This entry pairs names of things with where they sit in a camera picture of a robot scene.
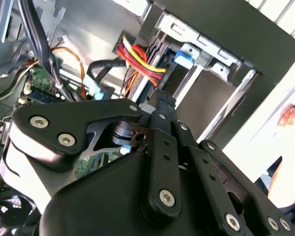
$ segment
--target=black plastic bracket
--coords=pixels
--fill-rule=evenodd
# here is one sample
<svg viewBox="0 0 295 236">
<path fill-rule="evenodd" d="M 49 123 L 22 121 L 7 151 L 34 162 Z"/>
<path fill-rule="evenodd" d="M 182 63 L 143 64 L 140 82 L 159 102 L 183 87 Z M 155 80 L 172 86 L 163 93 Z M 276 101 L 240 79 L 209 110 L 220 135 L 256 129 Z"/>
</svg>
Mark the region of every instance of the black plastic bracket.
<svg viewBox="0 0 295 236">
<path fill-rule="evenodd" d="M 47 127 L 31 124 L 30 119 L 37 116 L 48 121 Z M 140 107 L 128 99 L 21 107 L 13 114 L 10 138 L 20 151 L 54 170 L 63 171 L 71 169 L 87 148 L 86 133 L 90 125 L 102 132 L 111 123 L 138 122 L 141 116 Z M 61 134 L 70 134 L 74 145 L 61 144 Z"/>
<path fill-rule="evenodd" d="M 227 173 L 227 179 L 232 181 L 232 185 L 236 185 L 238 188 L 241 188 L 241 192 L 244 191 L 246 193 L 245 198 L 240 200 L 243 204 L 246 224 L 254 235 L 295 235 L 295 228 L 292 223 L 286 219 L 283 213 L 237 168 L 216 144 L 209 140 L 204 140 L 200 143 L 200 148 L 207 152 L 214 162 L 220 163 L 219 166 L 223 168 L 222 171 L 224 173 Z M 282 220 L 289 225 L 290 230 L 287 230 L 281 224 Z"/>
<path fill-rule="evenodd" d="M 167 101 L 151 115 L 148 134 L 147 189 L 143 190 L 142 210 L 153 224 L 163 225 L 181 214 L 181 193 L 176 138 L 171 135 Z"/>
</svg>

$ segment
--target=mounting hole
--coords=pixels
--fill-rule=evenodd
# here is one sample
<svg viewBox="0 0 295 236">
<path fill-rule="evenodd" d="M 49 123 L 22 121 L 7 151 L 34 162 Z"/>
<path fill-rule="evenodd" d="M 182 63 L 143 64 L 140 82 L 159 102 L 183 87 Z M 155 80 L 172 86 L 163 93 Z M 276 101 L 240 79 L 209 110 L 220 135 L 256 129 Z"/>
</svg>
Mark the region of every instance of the mounting hole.
<svg viewBox="0 0 295 236">
<path fill-rule="evenodd" d="M 142 142 L 144 139 L 146 139 L 146 136 L 144 134 L 138 134 L 136 136 L 136 141 L 137 142 Z"/>
<path fill-rule="evenodd" d="M 211 180 L 216 181 L 216 178 L 213 175 L 210 174 L 209 176 Z"/>
<path fill-rule="evenodd" d="M 233 192 L 228 192 L 227 194 L 228 194 L 228 196 L 230 197 L 231 202 L 233 203 L 233 206 L 234 206 L 234 208 L 235 208 L 236 213 L 237 213 L 238 215 L 243 214 L 243 212 L 244 212 L 244 207 L 243 207 L 243 205 L 242 205 L 241 200 L 238 198 L 238 196 L 237 196 L 235 193 L 233 193 Z"/>
<path fill-rule="evenodd" d="M 163 157 L 168 161 L 171 159 L 171 157 L 168 154 L 164 154 Z"/>
</svg>

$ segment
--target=silver screw head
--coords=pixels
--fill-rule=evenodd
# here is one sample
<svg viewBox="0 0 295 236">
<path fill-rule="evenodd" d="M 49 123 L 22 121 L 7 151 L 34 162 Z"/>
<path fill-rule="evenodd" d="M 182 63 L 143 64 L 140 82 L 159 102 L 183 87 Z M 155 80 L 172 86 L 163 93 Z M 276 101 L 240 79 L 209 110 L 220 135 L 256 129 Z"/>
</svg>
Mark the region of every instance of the silver screw head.
<svg viewBox="0 0 295 236">
<path fill-rule="evenodd" d="M 29 51 L 29 56 L 34 58 L 35 57 L 35 53 L 33 51 Z"/>
<path fill-rule="evenodd" d="M 166 116 L 164 116 L 163 114 L 159 114 L 159 117 L 161 117 L 162 119 L 166 119 Z"/>
<path fill-rule="evenodd" d="M 133 105 L 130 105 L 129 107 L 130 107 L 131 110 L 133 110 L 133 111 L 135 111 L 135 112 L 138 110 L 138 109 L 137 109 L 135 106 L 133 106 Z"/>
<path fill-rule="evenodd" d="M 182 128 L 183 130 L 187 130 L 187 129 L 188 129 L 188 127 L 187 127 L 185 124 L 180 124 L 180 126 L 181 126 L 181 128 Z"/>
<path fill-rule="evenodd" d="M 213 146 L 213 144 L 211 144 L 211 143 L 208 143 L 207 146 L 208 146 L 210 149 L 212 149 L 212 150 L 215 149 L 215 146 Z"/>
<path fill-rule="evenodd" d="M 234 217 L 232 214 L 226 214 L 225 219 L 227 224 L 236 232 L 240 230 L 240 224 L 236 217 Z"/>
<path fill-rule="evenodd" d="M 279 226 L 277 225 L 275 220 L 273 220 L 271 217 L 268 217 L 267 221 L 269 222 L 269 224 L 271 225 L 272 228 L 274 228 L 276 231 L 279 230 Z"/>
<path fill-rule="evenodd" d="M 61 145 L 66 147 L 73 146 L 75 144 L 75 138 L 70 134 L 60 134 L 58 141 Z"/>
<path fill-rule="evenodd" d="M 29 120 L 29 122 L 32 126 L 39 128 L 39 129 L 46 128 L 49 125 L 49 122 L 47 119 L 45 119 L 44 117 L 39 117 L 39 116 L 32 117 Z"/>
<path fill-rule="evenodd" d="M 289 225 L 285 220 L 283 220 L 282 218 L 280 218 L 280 222 L 281 222 L 281 224 L 283 225 L 283 227 L 284 227 L 286 230 L 291 231 L 291 227 L 290 227 L 290 225 Z"/>
<path fill-rule="evenodd" d="M 168 207 L 173 207 L 175 205 L 175 197 L 170 191 L 166 189 L 163 189 L 159 192 L 159 198 L 161 199 L 162 203 Z"/>
</svg>

